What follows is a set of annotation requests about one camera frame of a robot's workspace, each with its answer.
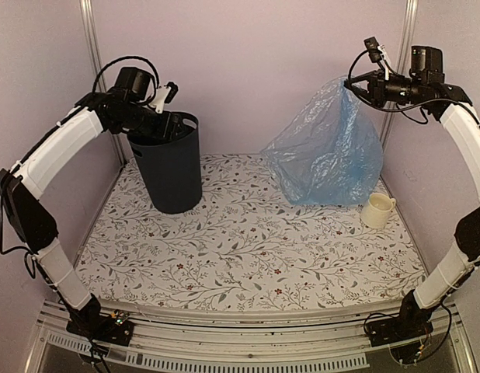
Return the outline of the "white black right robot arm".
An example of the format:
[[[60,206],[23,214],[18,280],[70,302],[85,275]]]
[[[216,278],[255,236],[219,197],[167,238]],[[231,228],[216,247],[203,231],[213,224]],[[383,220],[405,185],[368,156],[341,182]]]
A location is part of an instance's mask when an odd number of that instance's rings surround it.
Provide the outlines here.
[[[367,321],[365,332],[386,342],[425,335],[432,330],[430,317],[446,297],[458,290],[480,266],[480,118],[463,88],[445,80],[443,52],[435,47],[411,48],[409,73],[391,68],[385,49],[374,38],[364,41],[363,54],[377,69],[355,75],[349,72],[345,86],[361,102],[381,112],[394,103],[396,113],[412,109],[426,111],[450,135],[465,164],[462,182],[472,204],[457,223],[452,244],[426,279],[410,291],[399,314]]]

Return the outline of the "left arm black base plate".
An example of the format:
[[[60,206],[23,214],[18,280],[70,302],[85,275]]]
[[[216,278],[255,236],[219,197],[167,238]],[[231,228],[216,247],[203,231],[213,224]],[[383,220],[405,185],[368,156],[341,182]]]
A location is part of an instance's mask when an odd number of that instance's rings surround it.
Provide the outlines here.
[[[134,323],[122,316],[122,313],[111,315],[73,314],[70,316],[66,330],[69,333],[83,336],[88,340],[107,342],[123,347],[130,345],[134,332]]]

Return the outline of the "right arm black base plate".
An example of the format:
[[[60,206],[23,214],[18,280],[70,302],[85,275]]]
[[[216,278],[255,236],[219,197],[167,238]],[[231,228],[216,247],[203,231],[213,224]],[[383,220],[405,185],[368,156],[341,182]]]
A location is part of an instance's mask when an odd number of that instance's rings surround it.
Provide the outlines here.
[[[407,322],[398,316],[374,312],[364,320],[363,331],[371,346],[377,347],[427,336],[433,332],[433,325],[430,321]]]

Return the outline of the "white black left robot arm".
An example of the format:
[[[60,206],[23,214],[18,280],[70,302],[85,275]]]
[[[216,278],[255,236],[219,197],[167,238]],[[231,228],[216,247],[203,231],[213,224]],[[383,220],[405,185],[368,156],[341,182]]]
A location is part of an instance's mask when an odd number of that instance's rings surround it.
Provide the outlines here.
[[[112,88],[85,94],[14,166],[0,170],[1,213],[22,242],[17,248],[26,252],[71,318],[90,337],[102,336],[107,322],[99,300],[62,248],[57,218],[44,195],[58,173],[103,133],[169,140],[174,132],[164,107],[178,91],[177,84],[161,84],[154,73],[123,67]]]

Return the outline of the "blue plastic trash bag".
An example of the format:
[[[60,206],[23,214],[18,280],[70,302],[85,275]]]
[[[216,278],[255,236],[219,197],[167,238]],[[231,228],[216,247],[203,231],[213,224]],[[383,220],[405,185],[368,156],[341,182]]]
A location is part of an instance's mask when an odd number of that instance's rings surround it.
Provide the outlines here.
[[[383,166],[375,127],[342,77],[325,83],[261,153],[294,205],[363,204]]]

